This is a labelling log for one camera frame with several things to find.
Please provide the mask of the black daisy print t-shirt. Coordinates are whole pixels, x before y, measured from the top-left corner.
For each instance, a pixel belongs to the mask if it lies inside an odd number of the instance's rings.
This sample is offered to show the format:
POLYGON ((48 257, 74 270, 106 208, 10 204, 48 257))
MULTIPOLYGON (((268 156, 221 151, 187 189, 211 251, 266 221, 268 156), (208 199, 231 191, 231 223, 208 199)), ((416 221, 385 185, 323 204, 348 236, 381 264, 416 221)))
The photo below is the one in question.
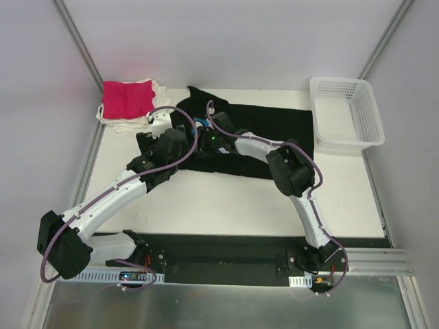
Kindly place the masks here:
MULTIPOLYGON (((217 95, 189 86, 189 97, 177 103, 191 118, 206 117, 207 102, 212 100, 217 112, 225 112, 237 129, 244 129, 273 141, 295 140, 310 158, 314 154, 312 113, 305 110, 238 104, 217 95)), ((206 156, 194 152, 178 165, 179 170, 223 173, 248 178, 270 180, 269 167, 249 156, 214 154, 206 156)))

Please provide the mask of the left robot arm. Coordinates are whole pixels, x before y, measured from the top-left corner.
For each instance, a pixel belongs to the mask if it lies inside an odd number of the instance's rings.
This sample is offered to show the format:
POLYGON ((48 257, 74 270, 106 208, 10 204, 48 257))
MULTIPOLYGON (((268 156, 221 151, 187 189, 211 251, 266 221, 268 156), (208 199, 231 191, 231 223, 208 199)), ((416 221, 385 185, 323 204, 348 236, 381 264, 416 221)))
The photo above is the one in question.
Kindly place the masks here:
POLYGON ((50 210, 40 220, 37 250, 64 279, 71 279, 89 264, 125 261, 145 264, 146 242, 132 230, 97 236, 95 232, 130 202, 146 195, 175 174, 174 162, 188 154, 183 125, 165 130, 157 139, 136 135, 141 155, 109 186, 89 200, 58 215, 50 210))

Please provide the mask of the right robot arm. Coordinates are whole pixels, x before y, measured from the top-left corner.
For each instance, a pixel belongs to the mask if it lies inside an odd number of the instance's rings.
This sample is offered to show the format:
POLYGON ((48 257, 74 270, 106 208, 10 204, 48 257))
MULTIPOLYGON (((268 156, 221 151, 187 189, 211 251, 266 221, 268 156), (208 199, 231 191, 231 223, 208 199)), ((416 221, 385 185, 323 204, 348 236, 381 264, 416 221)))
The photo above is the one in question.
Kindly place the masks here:
POLYGON ((195 120, 198 151, 206 154, 248 156, 268 165, 277 189, 292 201, 305 232, 306 250, 295 257, 301 270, 317 274, 333 262, 340 246, 330 233, 314 191, 322 185, 315 162, 293 141, 271 141, 235 130, 225 112, 195 120))

